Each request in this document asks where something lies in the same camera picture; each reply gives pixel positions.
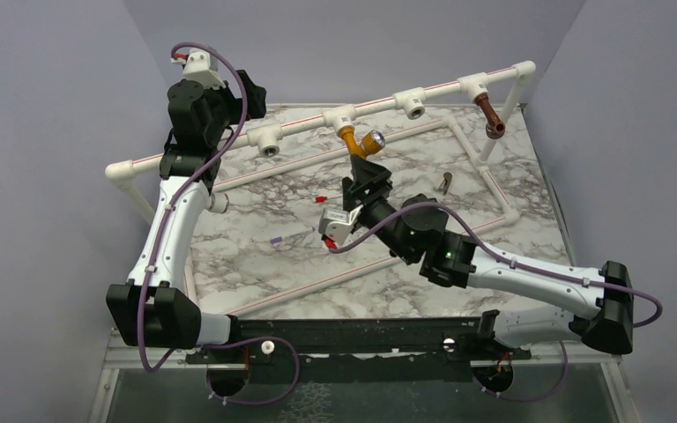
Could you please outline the white PVC pipe frame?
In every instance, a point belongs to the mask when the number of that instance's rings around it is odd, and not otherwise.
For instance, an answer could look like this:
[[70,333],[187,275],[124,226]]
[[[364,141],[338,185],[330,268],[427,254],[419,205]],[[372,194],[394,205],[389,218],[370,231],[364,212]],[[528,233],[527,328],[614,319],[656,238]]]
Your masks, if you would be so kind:
[[[532,301],[510,293],[445,289],[420,277],[417,265],[390,256],[376,238],[341,255],[325,247],[318,223],[342,206],[349,153],[335,123],[355,136],[379,130],[385,148],[372,160],[391,171],[389,202],[400,208],[418,194],[456,211],[452,231],[470,226],[489,242],[525,230],[527,195],[518,195],[508,165],[535,174],[533,151],[518,102],[535,75],[531,61],[358,105],[274,108],[249,122],[221,162],[213,185],[229,206],[202,211],[184,267],[183,291],[204,312],[260,319],[476,315]],[[487,93],[506,125],[490,139],[473,99]],[[437,191],[452,173],[446,195]],[[315,197],[338,196],[318,204]],[[269,240],[314,227],[278,244]]]

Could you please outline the orange water faucet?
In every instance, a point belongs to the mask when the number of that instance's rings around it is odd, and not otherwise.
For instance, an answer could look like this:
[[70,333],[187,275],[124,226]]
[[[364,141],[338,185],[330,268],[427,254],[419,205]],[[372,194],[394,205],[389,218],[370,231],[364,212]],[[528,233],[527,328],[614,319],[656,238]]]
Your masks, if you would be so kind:
[[350,155],[356,155],[362,159],[379,153],[386,146],[386,138],[378,130],[371,130],[361,139],[358,139],[355,136],[355,127],[347,125],[340,128],[337,135],[344,141]]

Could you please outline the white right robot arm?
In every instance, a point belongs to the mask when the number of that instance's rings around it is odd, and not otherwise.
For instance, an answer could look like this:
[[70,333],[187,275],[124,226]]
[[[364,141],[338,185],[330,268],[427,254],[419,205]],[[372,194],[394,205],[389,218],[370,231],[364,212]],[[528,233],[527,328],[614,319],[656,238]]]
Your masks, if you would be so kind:
[[401,209],[387,200],[391,171],[358,155],[342,180],[349,230],[367,229],[407,265],[442,287],[475,287],[514,293],[544,303],[521,317],[498,315],[473,335],[475,351],[493,359],[507,348],[578,339],[602,353],[633,351],[634,298],[626,265],[607,261],[598,268],[543,262],[496,249],[471,231],[448,229],[453,211],[419,194]]

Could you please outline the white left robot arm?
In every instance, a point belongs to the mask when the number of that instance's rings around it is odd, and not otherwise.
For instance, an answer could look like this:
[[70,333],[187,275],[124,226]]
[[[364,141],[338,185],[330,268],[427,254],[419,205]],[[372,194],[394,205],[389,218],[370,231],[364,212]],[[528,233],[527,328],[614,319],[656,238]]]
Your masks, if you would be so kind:
[[237,72],[244,95],[236,98],[228,86],[205,87],[183,79],[167,91],[172,124],[160,161],[160,195],[141,256],[125,283],[108,288],[106,303],[126,345],[191,349],[208,345],[216,359],[234,360],[242,339],[229,315],[203,312],[183,293],[184,267],[197,220],[212,203],[212,185],[219,171],[215,162],[195,181],[190,177],[215,156],[225,130],[242,117],[266,114],[266,91],[245,70]]

